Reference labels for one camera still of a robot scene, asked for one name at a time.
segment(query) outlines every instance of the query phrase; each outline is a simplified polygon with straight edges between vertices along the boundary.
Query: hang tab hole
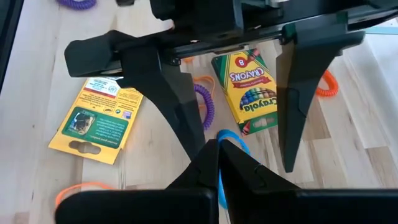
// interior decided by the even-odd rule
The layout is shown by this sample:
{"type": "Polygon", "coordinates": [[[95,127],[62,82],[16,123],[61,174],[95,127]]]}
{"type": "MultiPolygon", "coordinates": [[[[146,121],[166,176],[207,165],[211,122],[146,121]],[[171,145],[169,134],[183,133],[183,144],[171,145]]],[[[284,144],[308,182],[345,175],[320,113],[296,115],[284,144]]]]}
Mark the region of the hang tab hole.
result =
{"type": "Polygon", "coordinates": [[[69,143],[71,149],[76,149],[80,153],[91,153],[97,155],[101,152],[101,148],[92,145],[90,142],[71,141],[69,143]]]}

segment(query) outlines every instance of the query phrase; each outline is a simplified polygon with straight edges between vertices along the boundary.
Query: yellow crayon box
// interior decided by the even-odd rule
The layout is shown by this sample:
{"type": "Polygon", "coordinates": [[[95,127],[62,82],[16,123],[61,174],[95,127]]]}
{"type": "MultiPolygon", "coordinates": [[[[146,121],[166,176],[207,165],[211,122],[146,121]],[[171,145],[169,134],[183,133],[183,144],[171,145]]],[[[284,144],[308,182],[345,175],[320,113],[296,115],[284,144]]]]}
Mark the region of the yellow crayon box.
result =
{"type": "Polygon", "coordinates": [[[211,63],[242,135],[277,125],[276,84],[257,49],[211,63]]]}
{"type": "Polygon", "coordinates": [[[88,78],[49,148],[113,164],[141,101],[141,93],[112,78],[88,78]]]}

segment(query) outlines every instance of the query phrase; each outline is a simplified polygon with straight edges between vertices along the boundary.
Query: blue coil keychain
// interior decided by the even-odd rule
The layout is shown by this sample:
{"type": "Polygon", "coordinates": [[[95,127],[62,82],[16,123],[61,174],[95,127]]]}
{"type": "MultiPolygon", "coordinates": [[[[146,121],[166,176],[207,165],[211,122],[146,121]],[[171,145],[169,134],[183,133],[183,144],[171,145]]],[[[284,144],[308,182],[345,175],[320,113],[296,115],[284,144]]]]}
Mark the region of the blue coil keychain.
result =
{"type": "MultiPolygon", "coordinates": [[[[244,143],[244,141],[233,131],[230,131],[227,129],[223,129],[218,132],[218,134],[217,134],[218,147],[220,146],[221,141],[226,138],[233,138],[233,139],[237,140],[240,143],[240,145],[242,146],[243,151],[246,154],[248,154],[249,156],[251,156],[249,148],[246,145],[246,143],[244,143]]],[[[221,180],[221,170],[218,170],[218,201],[223,208],[228,209],[227,205],[226,205],[226,200],[225,200],[223,181],[221,180]]]]}

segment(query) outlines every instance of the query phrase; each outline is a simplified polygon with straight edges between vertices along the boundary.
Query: wood grain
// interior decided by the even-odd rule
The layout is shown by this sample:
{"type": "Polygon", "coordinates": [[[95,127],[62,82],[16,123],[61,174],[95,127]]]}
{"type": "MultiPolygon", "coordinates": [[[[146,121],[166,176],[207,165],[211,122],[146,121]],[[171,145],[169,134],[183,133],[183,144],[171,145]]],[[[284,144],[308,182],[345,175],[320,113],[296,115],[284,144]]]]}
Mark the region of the wood grain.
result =
{"type": "MultiPolygon", "coordinates": [[[[98,1],[89,11],[69,10],[56,1],[25,1],[0,95],[0,223],[53,223],[55,196],[81,182],[101,181],[116,189],[163,189],[183,172],[189,158],[148,99],[113,166],[47,147],[84,82],[68,75],[63,51],[70,41],[110,29],[142,36],[171,25],[150,13],[149,1],[137,0],[124,8],[114,1],[98,1]]],[[[313,100],[293,173],[284,172],[277,127],[244,138],[253,157],[304,188],[396,187],[396,41],[367,37],[331,64],[340,93],[313,100]]],[[[257,47],[275,77],[280,45],[269,41],[257,47]]],[[[194,77],[215,77],[213,57],[195,57],[181,68],[194,77]]],[[[238,133],[218,83],[214,101],[215,121],[205,132],[206,139],[221,129],[238,133]]],[[[220,223],[230,223],[222,208],[220,223]]]]}

